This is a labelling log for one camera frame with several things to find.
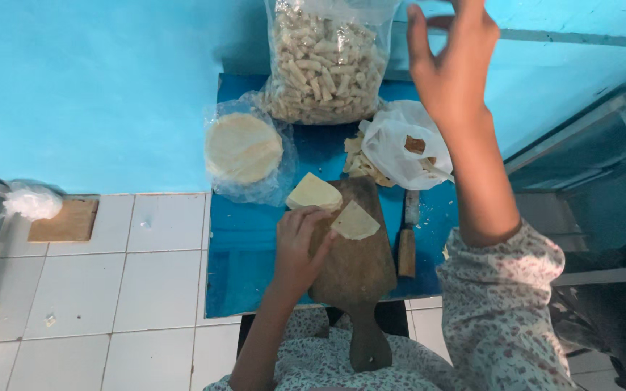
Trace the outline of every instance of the knife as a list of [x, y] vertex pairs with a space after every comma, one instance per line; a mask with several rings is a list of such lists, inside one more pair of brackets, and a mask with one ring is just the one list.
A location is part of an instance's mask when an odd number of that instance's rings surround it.
[[404, 191], [404, 221], [400, 231], [398, 251], [398, 275], [414, 278], [416, 249], [414, 226], [419, 224], [419, 190]]

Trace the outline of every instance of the clear plastic bag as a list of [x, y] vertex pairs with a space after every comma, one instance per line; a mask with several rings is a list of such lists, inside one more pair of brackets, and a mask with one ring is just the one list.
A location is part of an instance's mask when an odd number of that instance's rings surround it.
[[25, 184], [13, 181], [9, 184], [10, 193], [6, 193], [4, 211], [0, 217], [21, 213], [21, 217], [35, 221], [40, 218], [53, 218], [62, 210], [62, 198], [54, 191], [39, 184]]
[[257, 92], [250, 91], [206, 110], [207, 175], [214, 193], [233, 202], [280, 207], [293, 190], [298, 163], [293, 128], [256, 102]]
[[265, 0], [272, 75], [265, 111], [306, 125], [372, 116], [400, 0]]
[[[389, 102], [372, 122], [361, 121], [359, 129], [364, 133], [361, 150], [381, 173], [401, 187], [428, 190], [445, 180], [455, 182], [446, 142], [421, 102]], [[408, 136], [423, 140], [421, 154], [407, 150]]]

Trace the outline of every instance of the person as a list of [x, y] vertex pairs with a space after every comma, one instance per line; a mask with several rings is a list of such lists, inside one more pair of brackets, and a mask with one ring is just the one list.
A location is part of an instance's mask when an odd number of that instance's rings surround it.
[[[484, 103], [499, 28], [484, 0], [453, 5], [455, 16], [428, 20], [419, 6], [407, 9], [409, 71], [454, 166], [459, 228], [437, 269], [453, 366], [409, 338], [387, 335], [392, 366], [354, 373], [350, 331], [331, 327], [327, 337], [315, 337], [324, 321], [306, 316], [309, 310], [292, 314], [335, 240], [333, 230], [308, 257], [314, 224], [329, 214], [306, 207], [286, 212], [277, 224], [274, 279], [233, 372], [207, 390], [578, 389], [547, 310], [550, 281], [563, 270], [564, 254], [520, 218]], [[448, 30], [437, 56], [428, 26]]]

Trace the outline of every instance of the blue wall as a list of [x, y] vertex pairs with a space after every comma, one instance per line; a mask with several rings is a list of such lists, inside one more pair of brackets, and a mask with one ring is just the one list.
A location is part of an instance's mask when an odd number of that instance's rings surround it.
[[[487, 7], [504, 29], [626, 37], [626, 1]], [[265, 18], [261, 0], [0, 0], [0, 178], [70, 193], [208, 189], [202, 110], [219, 72], [268, 72]], [[391, 69], [403, 71], [403, 10], [396, 19]], [[620, 84], [626, 47], [501, 40], [486, 98], [504, 157]]]

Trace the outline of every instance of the round dough wrapper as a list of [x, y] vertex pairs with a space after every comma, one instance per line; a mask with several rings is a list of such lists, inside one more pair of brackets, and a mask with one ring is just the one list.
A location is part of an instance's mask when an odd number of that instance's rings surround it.
[[244, 113], [224, 115], [206, 132], [206, 169], [222, 180], [248, 184], [282, 161], [282, 137], [265, 121]]

